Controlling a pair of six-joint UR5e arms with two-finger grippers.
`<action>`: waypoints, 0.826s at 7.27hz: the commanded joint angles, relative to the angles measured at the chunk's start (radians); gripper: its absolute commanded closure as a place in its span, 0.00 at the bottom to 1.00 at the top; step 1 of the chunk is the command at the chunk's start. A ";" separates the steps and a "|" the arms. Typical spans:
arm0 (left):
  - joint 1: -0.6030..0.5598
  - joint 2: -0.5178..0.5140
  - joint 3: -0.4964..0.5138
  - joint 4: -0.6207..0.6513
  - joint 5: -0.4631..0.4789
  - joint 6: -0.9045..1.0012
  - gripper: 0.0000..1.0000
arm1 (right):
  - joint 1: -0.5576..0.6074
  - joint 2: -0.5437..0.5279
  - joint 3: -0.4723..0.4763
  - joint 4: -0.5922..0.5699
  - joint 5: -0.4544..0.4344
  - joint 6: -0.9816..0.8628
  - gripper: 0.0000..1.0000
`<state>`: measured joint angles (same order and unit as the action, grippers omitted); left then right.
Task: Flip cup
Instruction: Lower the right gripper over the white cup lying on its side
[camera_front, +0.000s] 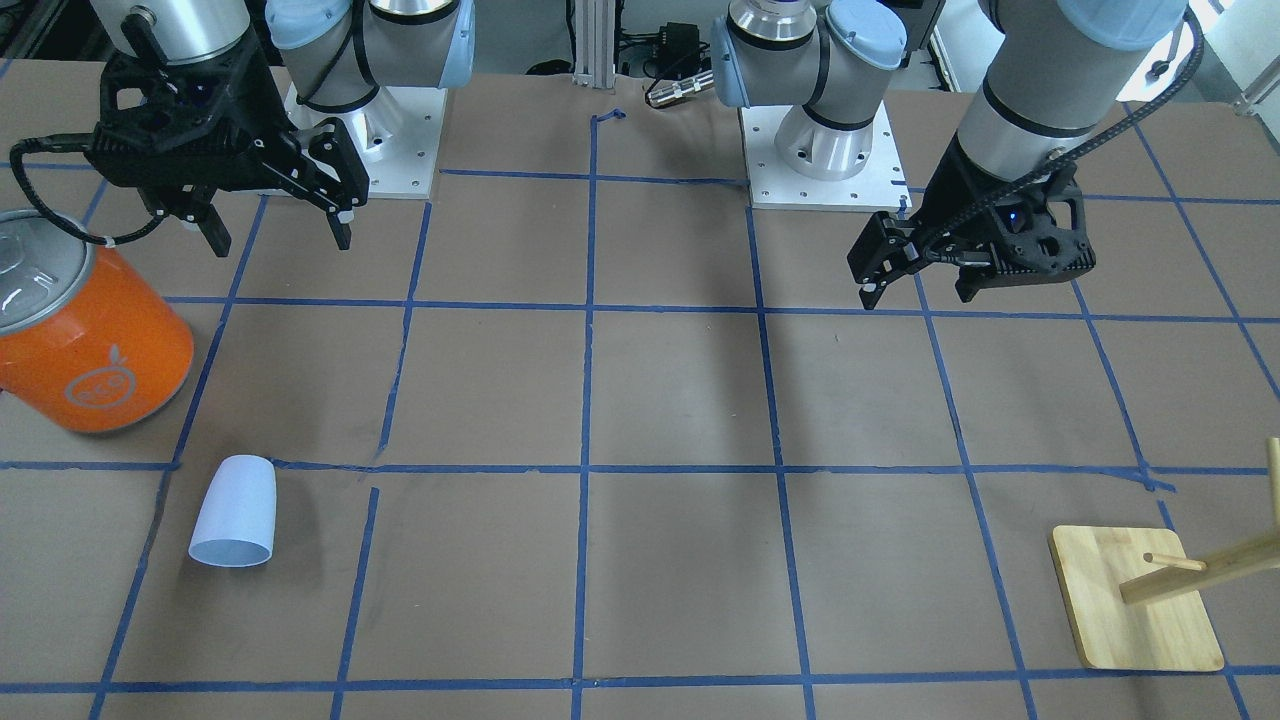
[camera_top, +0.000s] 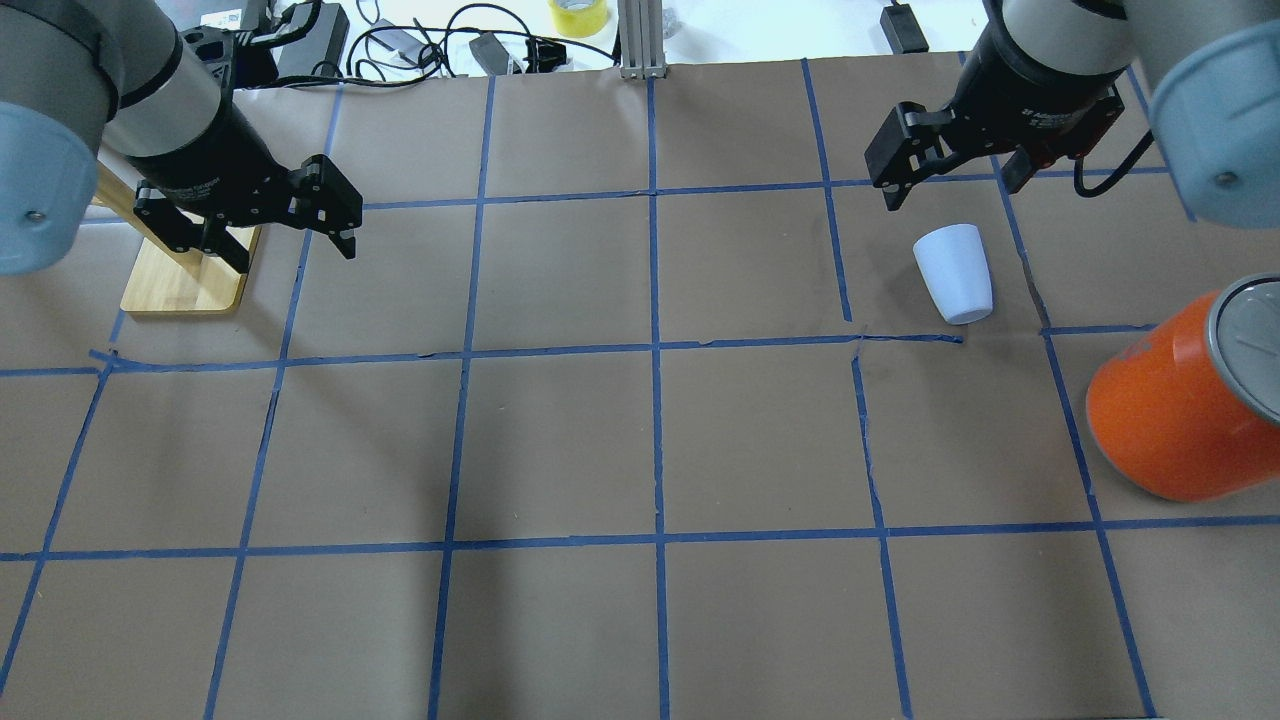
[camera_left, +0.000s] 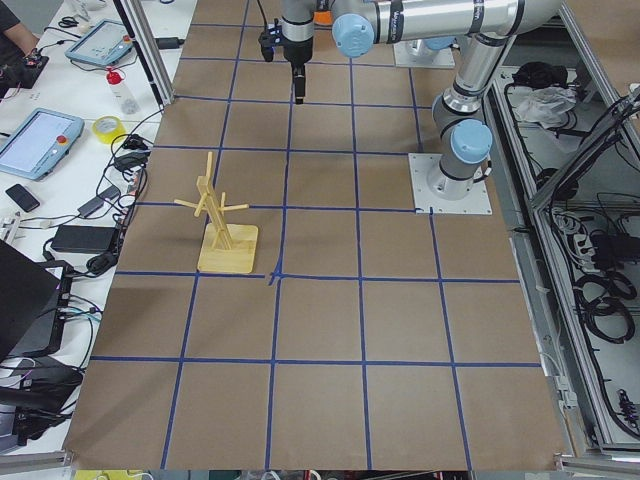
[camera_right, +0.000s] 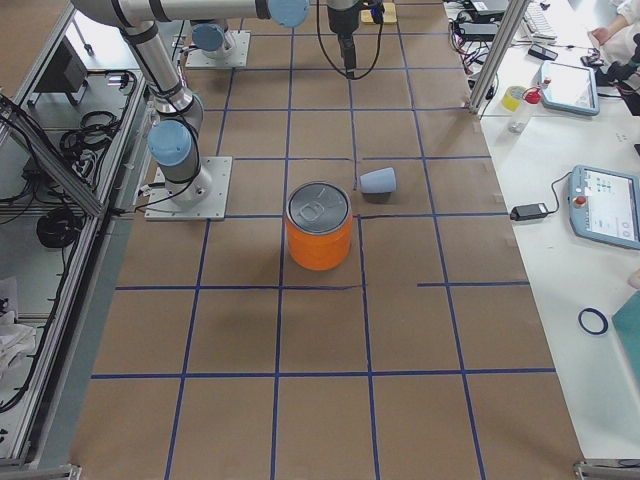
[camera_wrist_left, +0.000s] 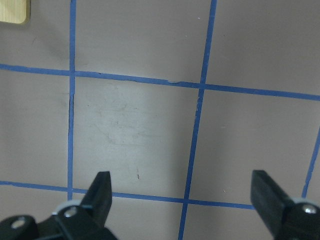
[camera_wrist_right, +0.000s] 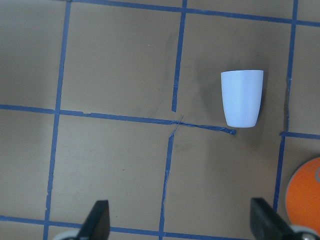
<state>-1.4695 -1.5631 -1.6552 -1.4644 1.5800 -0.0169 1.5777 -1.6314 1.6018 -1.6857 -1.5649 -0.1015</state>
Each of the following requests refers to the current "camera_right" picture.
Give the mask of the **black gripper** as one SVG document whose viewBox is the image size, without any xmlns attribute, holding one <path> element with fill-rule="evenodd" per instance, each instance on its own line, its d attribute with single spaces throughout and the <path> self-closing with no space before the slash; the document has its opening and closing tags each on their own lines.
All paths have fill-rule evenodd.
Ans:
<svg viewBox="0 0 640 480">
<path fill-rule="evenodd" d="M 352 34 L 359 27 L 360 10 L 361 2 L 358 0 L 327 1 L 329 28 L 338 35 L 341 59 L 346 70 L 356 69 L 356 47 Z"/>
</svg>

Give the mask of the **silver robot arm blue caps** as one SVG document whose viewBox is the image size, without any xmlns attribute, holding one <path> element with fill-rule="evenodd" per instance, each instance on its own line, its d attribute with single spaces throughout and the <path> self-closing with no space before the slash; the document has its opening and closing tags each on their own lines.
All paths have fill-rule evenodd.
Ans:
<svg viewBox="0 0 640 480">
<path fill-rule="evenodd" d="M 307 1 L 75 1 L 89 19 L 119 30 L 154 97 L 159 124 L 148 137 L 149 150 L 165 179 L 168 199 L 178 205 L 199 202 L 210 175 L 198 150 L 203 106 L 184 84 L 160 38 L 158 24 L 188 21 L 192 38 L 205 51 L 224 46 L 224 22 L 235 18 L 270 20 L 293 29 L 308 16 Z"/>
</svg>

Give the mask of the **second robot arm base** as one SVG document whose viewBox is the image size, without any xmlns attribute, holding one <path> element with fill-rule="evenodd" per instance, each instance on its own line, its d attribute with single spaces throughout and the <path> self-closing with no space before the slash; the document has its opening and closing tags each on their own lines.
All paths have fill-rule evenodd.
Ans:
<svg viewBox="0 0 640 480">
<path fill-rule="evenodd" d="M 193 20 L 190 24 L 192 43 L 206 56 L 218 59 L 231 54 L 234 42 L 226 19 Z"/>
</svg>

